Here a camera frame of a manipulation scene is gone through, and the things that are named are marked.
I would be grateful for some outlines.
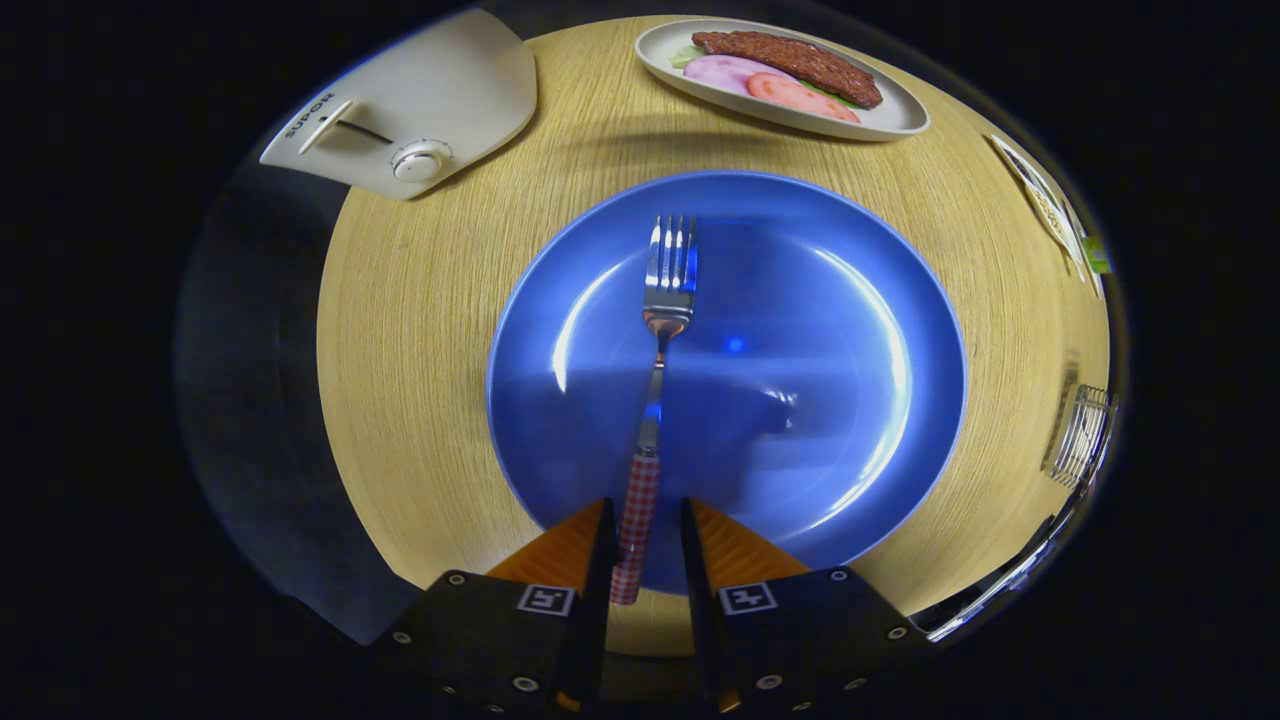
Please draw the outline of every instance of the plate rim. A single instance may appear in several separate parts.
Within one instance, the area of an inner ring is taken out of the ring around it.
[[[910,519],[913,515],[915,515],[915,512],[920,509],[920,506],[924,505],[924,502],[929,498],[931,495],[933,495],[933,491],[937,489],[938,482],[942,480],[942,474],[946,473],[947,468],[951,466],[951,460],[955,456],[956,447],[960,445],[960,436],[964,433],[965,419],[968,418],[968,414],[969,414],[968,413],[968,410],[969,410],[969,389],[970,389],[970,387],[969,387],[969,383],[970,383],[970,377],[969,377],[969,355],[966,352],[966,346],[965,346],[965,340],[964,340],[964,328],[960,325],[960,318],[956,315],[955,306],[951,302],[951,296],[947,295],[946,287],[942,286],[942,281],[938,279],[937,273],[933,272],[933,266],[928,264],[928,261],[924,259],[923,255],[920,255],[920,251],[916,250],[915,246],[913,246],[906,240],[906,237],[902,236],[902,233],[897,232],[897,229],[895,229],[893,225],[888,224],[887,220],[884,220],[883,218],[881,218],[879,215],[877,215],[876,213],[873,213],[870,209],[863,206],[859,202],[855,202],[854,200],[851,200],[851,199],[849,199],[849,197],[846,197],[844,195],[840,195],[838,192],[836,192],[833,190],[826,188],[826,187],[823,187],[820,184],[815,184],[815,183],[812,183],[812,182],[808,182],[808,181],[804,181],[804,179],[800,179],[800,178],[794,178],[794,177],[790,177],[790,176],[782,176],[782,174],[777,174],[777,173],[765,173],[765,172],[760,172],[760,170],[741,170],[741,169],[730,169],[730,168],[692,170],[692,172],[687,172],[687,173],[676,173],[676,174],[671,174],[671,176],[662,176],[662,177],[653,178],[650,181],[645,181],[645,182],[639,183],[639,184],[634,184],[634,186],[631,186],[631,187],[628,187],[626,190],[622,190],[621,192],[616,192],[616,193],[605,197],[604,200],[600,200],[599,202],[591,205],[589,209],[584,210],[577,217],[575,217],[567,225],[564,225],[563,228],[559,229],[559,232],[557,232],[554,236],[552,236],[552,238],[547,242],[547,245],[544,245],[541,247],[541,250],[538,251],[538,255],[535,255],[534,259],[530,260],[529,265],[525,268],[525,272],[521,273],[520,279],[517,279],[516,284],[512,286],[511,292],[507,296],[507,302],[502,307],[502,314],[498,316],[498,323],[494,325],[493,338],[489,342],[489,359],[485,363],[485,383],[484,383],[485,424],[489,428],[489,446],[490,446],[490,450],[493,451],[494,459],[498,461],[498,468],[502,470],[502,477],[507,482],[507,487],[511,489],[511,493],[513,496],[516,496],[516,501],[520,502],[520,507],[525,511],[525,515],[527,515],[529,519],[532,520],[532,523],[535,525],[538,525],[539,529],[541,529],[543,532],[545,532],[548,529],[548,527],[544,527],[538,520],[538,518],[534,516],[532,511],[530,511],[530,509],[529,509],[529,502],[526,502],[525,497],[520,493],[520,489],[517,489],[516,484],[511,480],[511,473],[507,470],[507,464],[503,461],[502,455],[498,452],[498,438],[497,438],[497,430],[494,428],[494,421],[493,421],[493,380],[494,380],[494,365],[497,364],[497,360],[498,360],[498,340],[502,336],[503,328],[507,327],[507,320],[508,320],[508,318],[511,315],[512,307],[515,306],[516,299],[520,296],[521,291],[524,291],[525,284],[529,282],[529,278],[532,277],[534,272],[538,270],[539,265],[541,265],[541,263],[547,259],[547,256],[556,247],[556,245],[559,243],[564,238],[564,236],[567,236],[568,233],[571,233],[579,224],[586,222],[588,218],[590,218],[594,214],[599,213],[605,206],[608,206],[608,205],[611,205],[611,204],[613,204],[616,201],[620,201],[620,200],[622,200],[622,199],[625,199],[627,196],[631,196],[634,193],[643,192],[643,191],[649,190],[652,187],[667,184],[667,183],[671,183],[671,182],[678,182],[678,181],[692,179],[692,178],[699,178],[699,177],[724,177],[724,176],[730,176],[730,177],[749,177],[749,178],[754,178],[754,179],[763,179],[763,181],[772,181],[772,182],[783,182],[783,183],[799,186],[799,187],[803,187],[805,190],[815,191],[815,192],[819,192],[822,195],[826,195],[826,196],[828,196],[829,199],[832,199],[832,200],[835,200],[837,202],[845,204],[845,205],[847,205],[847,206],[858,210],[865,218],[868,218],[868,219],[873,220],[874,223],[877,223],[883,231],[887,231],[887,233],[895,241],[897,241],[911,255],[913,259],[915,259],[916,264],[924,270],[924,274],[929,278],[929,281],[933,283],[933,287],[937,290],[938,295],[942,297],[942,305],[946,307],[947,315],[951,319],[951,323],[948,324],[948,327],[955,332],[955,340],[956,340],[956,346],[957,346],[957,355],[960,357],[960,405],[957,407],[957,418],[956,418],[956,423],[955,423],[955,430],[950,433],[951,437],[950,437],[947,451],[942,456],[942,461],[938,464],[937,473],[934,473],[933,478],[929,480],[928,487],[924,488],[924,491],[920,493],[919,498],[916,498],[915,503],[911,505],[910,510],[908,510],[906,512],[904,512],[902,516],[899,518],[893,523],[892,527],[890,527],[887,530],[884,530],[879,536],[879,538],[876,539],[876,542],[868,543],[867,547],[864,547],[864,548],[854,552],[852,555],[849,556],[847,560],[844,560],[842,562],[840,562],[840,565],[849,565],[849,564],[854,562],[855,560],[858,560],[859,557],[861,557],[863,555],[865,555],[865,553],[870,552],[872,550],[874,550],[876,547],[878,547],[881,543],[883,543],[886,539],[888,539],[890,536],[892,536],[893,533],[896,533],[908,521],[908,519]],[[664,592],[664,591],[653,589],[653,588],[645,587],[645,585],[641,585],[641,588],[644,588],[644,589],[646,589],[649,592]]]
[[[904,137],[911,137],[913,135],[920,135],[922,132],[929,129],[929,127],[932,127],[932,124],[933,124],[933,114],[929,113],[929,108],[919,97],[916,97],[915,94],[910,91],[910,88],[908,88],[901,82],[893,79],[892,77],[888,77],[888,74],[886,74],[884,70],[882,70],[882,69],[879,69],[879,68],[877,68],[874,65],[869,65],[864,60],[859,60],[858,58],[852,58],[852,56],[850,56],[849,54],[841,51],[837,47],[832,47],[831,46],[832,45],[831,41],[823,40],[823,38],[817,37],[817,36],[814,36],[815,40],[820,45],[824,46],[823,47],[824,50],[827,50],[829,53],[833,53],[833,54],[841,56],[845,60],[851,61],[854,65],[856,65],[856,67],[859,67],[861,69],[868,69],[869,68],[870,70],[874,70],[877,74],[879,74],[881,77],[888,79],[890,82],[892,82],[893,85],[896,85],[899,88],[901,88],[902,92],[905,92],[920,108],[920,111],[924,113],[924,123],[920,124],[919,127],[915,127],[915,128],[911,128],[911,129],[872,128],[872,127],[867,127],[867,126],[863,126],[863,124],[845,123],[845,122],[837,120],[835,118],[826,118],[826,117],[818,115],[815,113],[804,113],[803,110],[796,110],[795,108],[787,108],[786,105],[781,105],[781,104],[777,104],[777,102],[765,102],[764,100],[760,100],[759,97],[751,97],[750,95],[737,95],[735,92],[728,92],[727,90],[716,87],[716,86],[705,83],[705,82],[699,82],[699,81],[685,78],[684,76],[677,76],[676,73],[667,72],[664,68],[657,67],[654,63],[652,63],[649,60],[649,58],[644,53],[640,51],[640,44],[644,41],[645,37],[648,37],[649,35],[652,35],[654,32],[658,32],[658,31],[660,31],[663,28],[668,28],[671,26],[678,26],[678,24],[686,24],[686,23],[699,23],[699,22],[708,22],[708,20],[742,23],[745,26],[751,26],[751,27],[756,27],[756,28],[780,31],[780,32],[787,33],[788,36],[804,36],[805,35],[805,33],[801,33],[801,32],[795,31],[795,29],[788,29],[788,28],[780,27],[780,26],[771,26],[771,24],[767,24],[767,23],[758,23],[758,22],[754,22],[754,20],[742,20],[742,19],[739,19],[739,18],[722,18],[722,17],[718,17],[718,15],[708,15],[708,17],[699,17],[699,18],[686,18],[686,19],[682,19],[682,20],[672,20],[669,23],[662,23],[662,24],[654,26],[654,27],[652,27],[652,28],[649,28],[649,29],[646,29],[646,31],[644,31],[644,32],[641,32],[640,35],[636,36],[635,41],[631,44],[631,51],[632,51],[632,54],[635,54],[636,59],[640,60],[640,63],[644,64],[644,67],[650,73],[653,73],[655,77],[658,77],[659,79],[662,79],[667,85],[669,85],[672,87],[676,87],[677,90],[684,90],[684,88],[681,88],[677,85],[677,82],[680,82],[680,81],[691,82],[691,83],[698,85],[699,87],[705,87],[705,88],[709,88],[709,90],[714,90],[717,92],[723,92],[726,95],[732,95],[735,99],[749,100],[753,104],[758,104],[759,106],[768,108],[771,110],[776,110],[776,109],[781,108],[781,109],[785,109],[785,110],[790,110],[792,113],[803,113],[804,118],[819,122],[822,124],[829,124],[833,128],[833,131],[835,131],[835,128],[847,128],[849,131],[863,131],[863,132],[872,132],[872,133],[879,133],[879,135],[883,135],[883,136],[890,136],[891,138],[904,138]],[[742,113],[742,110],[728,108],[726,105],[719,105],[719,106],[724,108],[727,110],[733,110],[735,113]],[[758,115],[750,115],[750,117],[755,117],[755,118],[760,119]],[[777,123],[777,120],[767,120],[767,122],[774,122],[774,123]],[[872,138],[868,138],[868,137],[858,137],[855,135],[836,133],[836,132],[823,132],[823,131],[812,131],[809,128],[796,128],[796,129],[804,129],[806,132],[822,132],[823,135],[827,135],[827,136],[844,137],[844,138],[849,138],[849,140],[863,140],[863,141],[872,140]],[[881,137],[878,140],[887,140],[887,138]]]

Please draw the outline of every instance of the meat patty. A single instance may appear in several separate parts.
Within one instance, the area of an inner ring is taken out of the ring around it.
[[[695,32],[694,45],[710,55],[733,55],[764,63],[860,108],[870,109],[883,100],[870,73],[801,40],[767,32]]]

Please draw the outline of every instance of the blue plate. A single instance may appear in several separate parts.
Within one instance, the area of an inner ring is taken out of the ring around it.
[[[964,342],[893,228],[820,187],[710,170],[573,220],[516,284],[489,357],[489,429],[544,528],[621,511],[655,341],[640,319],[654,218],[696,215],[694,322],[667,357],[662,495],[644,587],[685,592],[678,503],[704,500],[812,568],[897,528],[947,464]]]

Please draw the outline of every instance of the tomato slice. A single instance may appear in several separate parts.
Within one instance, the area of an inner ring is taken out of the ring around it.
[[[852,110],[836,102],[831,97],[814,92],[794,79],[778,77],[771,73],[755,73],[746,78],[746,91],[753,97],[786,105],[796,110],[827,115],[837,120],[861,123]]]

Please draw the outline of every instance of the toaster knob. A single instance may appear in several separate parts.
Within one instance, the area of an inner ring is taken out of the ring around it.
[[[444,145],[435,141],[410,145],[392,160],[396,179],[401,182],[425,182],[431,179],[444,165],[447,152]]]

